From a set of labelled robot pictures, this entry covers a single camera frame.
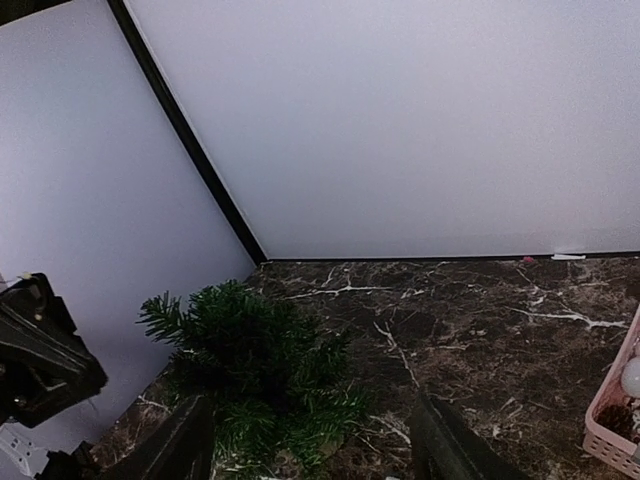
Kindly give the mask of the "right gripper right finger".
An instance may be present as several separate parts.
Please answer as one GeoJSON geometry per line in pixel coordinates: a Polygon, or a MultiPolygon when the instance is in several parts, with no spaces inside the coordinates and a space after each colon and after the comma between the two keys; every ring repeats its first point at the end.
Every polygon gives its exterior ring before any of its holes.
{"type": "Polygon", "coordinates": [[[452,407],[434,395],[418,396],[409,431],[416,479],[529,479],[499,457],[452,407]]]}

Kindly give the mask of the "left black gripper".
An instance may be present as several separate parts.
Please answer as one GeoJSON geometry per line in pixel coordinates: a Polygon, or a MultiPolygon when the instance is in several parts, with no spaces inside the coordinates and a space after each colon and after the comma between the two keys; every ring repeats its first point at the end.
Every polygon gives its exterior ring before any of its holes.
{"type": "Polygon", "coordinates": [[[37,446],[35,428],[98,395],[108,377],[47,276],[27,273],[1,291],[1,452],[30,479],[92,479],[86,443],[74,453],[37,446]]]}

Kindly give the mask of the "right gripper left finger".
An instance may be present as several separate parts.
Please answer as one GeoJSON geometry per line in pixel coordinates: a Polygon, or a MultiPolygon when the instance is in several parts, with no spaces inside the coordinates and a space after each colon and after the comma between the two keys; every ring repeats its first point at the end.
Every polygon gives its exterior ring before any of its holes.
{"type": "Polygon", "coordinates": [[[129,456],[100,475],[114,480],[210,479],[213,406],[203,395],[186,399],[129,456]]]}

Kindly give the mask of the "small green christmas tree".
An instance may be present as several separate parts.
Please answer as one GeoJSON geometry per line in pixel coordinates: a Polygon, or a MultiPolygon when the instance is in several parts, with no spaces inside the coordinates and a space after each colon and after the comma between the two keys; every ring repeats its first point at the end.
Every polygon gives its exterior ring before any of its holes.
{"type": "Polygon", "coordinates": [[[316,479],[365,416],[368,398],[350,377],[350,332],[324,329],[288,300],[227,281],[187,300],[149,298],[139,322],[173,349],[170,399],[212,401],[214,467],[227,479],[279,468],[316,479]]]}

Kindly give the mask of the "pink plastic basket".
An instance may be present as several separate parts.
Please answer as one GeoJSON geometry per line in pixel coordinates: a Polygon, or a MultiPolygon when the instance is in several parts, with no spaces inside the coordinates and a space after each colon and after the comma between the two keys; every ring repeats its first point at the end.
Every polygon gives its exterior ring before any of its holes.
{"type": "Polygon", "coordinates": [[[627,477],[639,477],[638,316],[587,409],[582,448],[627,477]]]}

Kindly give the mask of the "brown pine cone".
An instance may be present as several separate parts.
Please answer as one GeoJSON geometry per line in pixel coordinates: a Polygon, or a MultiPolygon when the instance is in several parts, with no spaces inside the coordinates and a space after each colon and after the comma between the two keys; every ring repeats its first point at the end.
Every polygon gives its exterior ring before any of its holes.
{"type": "Polygon", "coordinates": [[[639,442],[639,401],[608,405],[596,417],[596,422],[614,434],[633,443],[639,442]]]}

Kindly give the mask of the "white ball ornament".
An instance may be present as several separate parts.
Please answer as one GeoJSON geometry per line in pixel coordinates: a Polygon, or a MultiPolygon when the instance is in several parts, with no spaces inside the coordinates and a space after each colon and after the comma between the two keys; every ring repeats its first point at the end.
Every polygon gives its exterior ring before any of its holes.
{"type": "Polygon", "coordinates": [[[625,394],[632,398],[640,397],[640,358],[631,358],[624,366],[620,385],[625,394]]]}

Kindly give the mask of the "left black frame pole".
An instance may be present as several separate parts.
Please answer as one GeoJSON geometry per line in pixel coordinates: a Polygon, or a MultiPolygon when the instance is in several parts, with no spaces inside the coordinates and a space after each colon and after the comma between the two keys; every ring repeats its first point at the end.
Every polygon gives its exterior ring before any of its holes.
{"type": "Polygon", "coordinates": [[[136,27],[125,2],[122,0],[108,0],[107,4],[147,83],[164,111],[165,116],[169,120],[209,193],[221,209],[229,226],[255,265],[266,262],[267,256],[265,252],[259,245],[240,210],[225,188],[221,178],[209,161],[207,154],[190,127],[141,33],[136,27]]]}

